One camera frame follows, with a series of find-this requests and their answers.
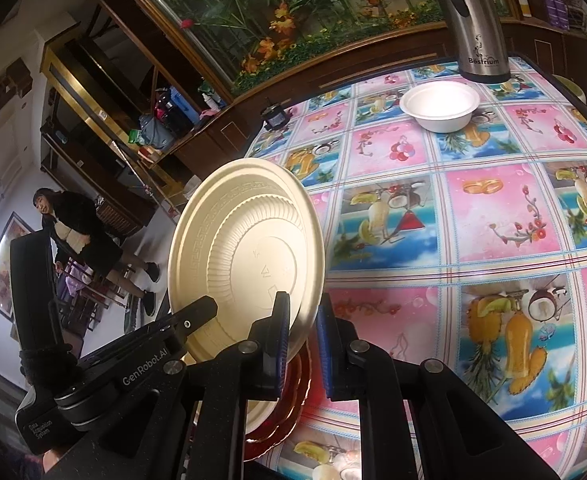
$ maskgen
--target tablecloth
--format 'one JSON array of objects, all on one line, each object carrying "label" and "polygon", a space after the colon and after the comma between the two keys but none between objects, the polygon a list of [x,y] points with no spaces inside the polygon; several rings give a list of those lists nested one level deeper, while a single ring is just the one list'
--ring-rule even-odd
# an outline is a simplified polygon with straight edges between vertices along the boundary
[{"label": "tablecloth", "polygon": [[[309,192],[336,315],[394,358],[445,362],[568,479],[587,469],[587,120],[510,65],[502,84],[442,62],[345,86],[290,107],[247,156]],[[399,107],[434,79],[480,94],[464,129],[426,132]],[[260,460],[293,479],[360,478],[357,403],[325,398],[311,339],[301,421]]]}]

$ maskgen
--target black skirt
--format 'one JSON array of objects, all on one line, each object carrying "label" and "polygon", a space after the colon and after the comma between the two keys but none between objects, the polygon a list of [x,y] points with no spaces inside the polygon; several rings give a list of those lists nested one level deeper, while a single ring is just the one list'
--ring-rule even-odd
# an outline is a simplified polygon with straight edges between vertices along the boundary
[{"label": "black skirt", "polygon": [[84,262],[94,272],[106,277],[123,256],[123,250],[106,233],[91,235],[90,242],[80,251]]}]

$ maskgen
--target red plate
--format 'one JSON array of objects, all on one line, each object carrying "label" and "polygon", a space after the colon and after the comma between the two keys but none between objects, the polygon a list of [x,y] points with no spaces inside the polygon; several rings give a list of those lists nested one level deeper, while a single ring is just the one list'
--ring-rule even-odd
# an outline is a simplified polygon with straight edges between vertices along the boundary
[{"label": "red plate", "polygon": [[245,460],[255,460],[280,444],[294,430],[311,384],[311,356],[307,343],[287,365],[283,396],[273,412],[256,430],[247,435]]}]

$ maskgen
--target leg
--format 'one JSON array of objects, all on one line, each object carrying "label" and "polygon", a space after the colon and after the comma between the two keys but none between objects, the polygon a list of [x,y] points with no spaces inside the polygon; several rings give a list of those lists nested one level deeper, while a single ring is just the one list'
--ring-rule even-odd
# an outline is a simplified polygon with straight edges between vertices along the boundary
[{"label": "leg", "polygon": [[136,254],[129,254],[123,251],[123,255],[120,256],[120,261],[123,264],[134,266],[136,269],[147,270],[147,263],[142,258],[139,258]]},{"label": "leg", "polygon": [[123,278],[123,276],[118,274],[115,270],[109,271],[109,274],[107,274],[107,280],[109,280],[114,285],[120,286],[129,294],[136,296],[136,298],[142,298],[144,296],[144,290],[141,290],[135,286],[130,280]]}]

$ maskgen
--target beige shirt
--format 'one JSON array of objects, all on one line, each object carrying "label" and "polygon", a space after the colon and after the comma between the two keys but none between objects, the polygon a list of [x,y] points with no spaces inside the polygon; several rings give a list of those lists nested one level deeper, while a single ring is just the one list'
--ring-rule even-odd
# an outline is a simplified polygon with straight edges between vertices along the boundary
[{"label": "beige shirt", "polygon": [[82,248],[87,245],[87,237],[83,234],[74,231],[70,227],[67,227],[61,221],[56,221],[56,234],[61,240],[66,241],[76,254],[80,254]]}]

